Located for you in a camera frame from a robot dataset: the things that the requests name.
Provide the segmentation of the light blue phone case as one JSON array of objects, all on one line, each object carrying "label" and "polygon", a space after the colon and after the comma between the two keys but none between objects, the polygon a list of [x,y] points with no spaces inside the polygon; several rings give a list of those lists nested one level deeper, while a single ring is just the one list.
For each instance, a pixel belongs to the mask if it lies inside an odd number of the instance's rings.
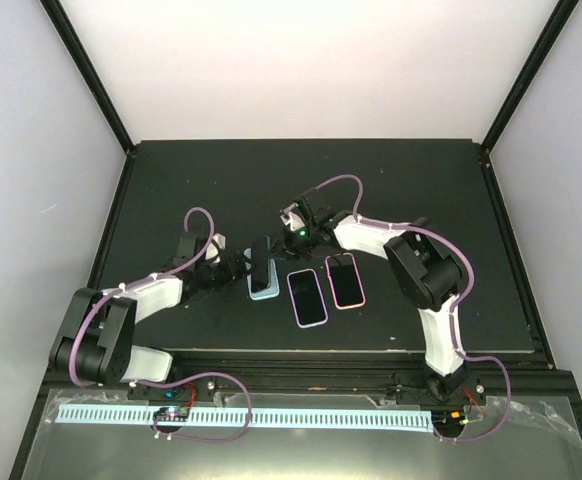
[{"label": "light blue phone case", "polygon": [[[249,257],[250,257],[250,253],[251,253],[251,247],[245,251],[245,254]],[[274,297],[279,295],[280,287],[279,287],[279,280],[277,277],[276,262],[270,256],[270,254],[269,254],[269,259],[270,259],[271,284],[270,284],[270,287],[263,292],[263,295],[260,298],[256,298],[255,300],[252,299],[252,297],[250,295],[251,278],[250,278],[250,275],[247,276],[247,292],[248,292],[249,298],[253,301],[267,300],[267,299],[271,299],[271,298],[274,298]]]}]

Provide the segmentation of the teal phone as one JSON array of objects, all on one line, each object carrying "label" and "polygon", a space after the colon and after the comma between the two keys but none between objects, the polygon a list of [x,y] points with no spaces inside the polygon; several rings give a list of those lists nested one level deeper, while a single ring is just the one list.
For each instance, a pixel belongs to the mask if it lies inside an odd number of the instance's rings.
[{"label": "teal phone", "polygon": [[250,295],[253,300],[260,298],[270,287],[270,239],[267,235],[256,238],[251,244],[251,286]]}]

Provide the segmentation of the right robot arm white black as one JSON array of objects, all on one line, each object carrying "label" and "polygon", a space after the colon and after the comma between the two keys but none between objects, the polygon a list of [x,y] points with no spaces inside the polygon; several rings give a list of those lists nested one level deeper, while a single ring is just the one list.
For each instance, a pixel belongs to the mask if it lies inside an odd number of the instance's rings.
[{"label": "right robot arm white black", "polygon": [[460,255],[451,254],[428,220],[391,223],[358,212],[335,211],[316,188],[280,211],[283,237],[275,250],[289,258],[317,247],[362,252],[386,260],[403,296],[417,308],[425,338],[425,388],[447,403],[462,390],[465,351],[458,326]]}]

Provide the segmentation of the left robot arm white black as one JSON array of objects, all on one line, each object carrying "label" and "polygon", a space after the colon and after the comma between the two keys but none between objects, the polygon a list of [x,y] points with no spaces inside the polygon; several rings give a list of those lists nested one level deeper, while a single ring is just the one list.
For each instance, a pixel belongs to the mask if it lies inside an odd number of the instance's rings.
[{"label": "left robot arm white black", "polygon": [[173,355],[134,343],[136,325],[149,317],[212,293],[248,276],[251,261],[226,250],[226,239],[184,233],[163,271],[105,290],[77,290],[49,353],[49,367],[78,386],[149,382],[164,399],[185,388]]}]

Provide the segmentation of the left small circuit board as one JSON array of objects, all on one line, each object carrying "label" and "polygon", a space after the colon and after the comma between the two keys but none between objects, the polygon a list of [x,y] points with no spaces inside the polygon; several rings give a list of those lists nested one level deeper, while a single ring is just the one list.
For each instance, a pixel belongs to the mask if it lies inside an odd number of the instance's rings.
[{"label": "left small circuit board", "polygon": [[186,406],[164,406],[153,414],[153,420],[155,422],[184,422],[188,416],[189,408]]}]

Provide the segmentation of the small circuit board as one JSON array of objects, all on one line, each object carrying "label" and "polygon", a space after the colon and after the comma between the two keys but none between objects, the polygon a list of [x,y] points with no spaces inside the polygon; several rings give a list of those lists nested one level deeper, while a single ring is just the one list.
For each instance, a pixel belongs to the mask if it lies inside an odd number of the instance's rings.
[{"label": "small circuit board", "polygon": [[164,406],[153,414],[153,420],[155,422],[184,422],[188,416],[189,408],[186,406]]},{"label": "small circuit board", "polygon": [[441,419],[438,420],[438,423],[443,425],[467,425],[472,421],[474,421],[474,418],[470,415],[470,411],[465,412],[454,410],[444,412]]}]

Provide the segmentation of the right small circuit board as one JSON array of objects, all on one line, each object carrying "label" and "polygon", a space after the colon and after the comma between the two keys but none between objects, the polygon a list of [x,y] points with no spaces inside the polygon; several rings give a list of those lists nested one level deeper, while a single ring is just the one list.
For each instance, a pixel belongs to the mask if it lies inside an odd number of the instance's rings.
[{"label": "right small circuit board", "polygon": [[467,425],[472,421],[474,421],[474,418],[470,415],[470,411],[465,412],[454,410],[444,412],[441,419],[438,420],[438,423],[443,425]]}]

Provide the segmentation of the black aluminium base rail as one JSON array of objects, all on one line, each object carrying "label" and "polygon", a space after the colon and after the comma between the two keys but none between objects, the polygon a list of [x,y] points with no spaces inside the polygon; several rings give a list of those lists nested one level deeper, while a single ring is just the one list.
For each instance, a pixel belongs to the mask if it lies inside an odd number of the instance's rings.
[{"label": "black aluminium base rail", "polygon": [[458,385],[435,380],[421,354],[176,352],[169,381],[209,372],[213,388],[235,392],[220,373],[238,378],[253,393],[327,393],[386,396],[400,404],[461,405],[506,393],[504,375],[492,361],[468,363]]}]

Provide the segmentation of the left black frame post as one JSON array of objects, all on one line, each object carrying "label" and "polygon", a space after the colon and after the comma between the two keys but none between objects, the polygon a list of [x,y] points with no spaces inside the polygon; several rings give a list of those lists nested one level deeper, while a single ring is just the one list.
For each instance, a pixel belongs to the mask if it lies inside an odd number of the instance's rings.
[{"label": "left black frame post", "polygon": [[40,4],[58,33],[120,147],[125,154],[129,154],[134,150],[135,145],[62,2],[59,0],[41,0]]}]

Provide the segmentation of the black frame post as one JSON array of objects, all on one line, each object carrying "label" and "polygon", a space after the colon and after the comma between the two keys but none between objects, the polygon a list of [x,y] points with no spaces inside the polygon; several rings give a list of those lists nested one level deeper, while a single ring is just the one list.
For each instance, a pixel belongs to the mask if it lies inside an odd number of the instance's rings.
[{"label": "black frame post", "polygon": [[58,33],[120,147],[125,154],[129,154],[134,150],[135,145],[62,2],[59,0],[41,0],[40,4]]},{"label": "black frame post", "polygon": [[491,153],[494,150],[578,4],[578,0],[559,0],[556,2],[481,142],[483,151]]}]

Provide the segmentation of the right black frame post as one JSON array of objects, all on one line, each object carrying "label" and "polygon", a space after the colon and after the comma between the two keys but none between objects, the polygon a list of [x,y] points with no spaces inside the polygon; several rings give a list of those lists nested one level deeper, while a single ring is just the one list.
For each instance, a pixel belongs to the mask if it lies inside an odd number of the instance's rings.
[{"label": "right black frame post", "polygon": [[556,2],[481,142],[483,151],[491,153],[494,150],[578,4],[578,0],[559,0]]}]

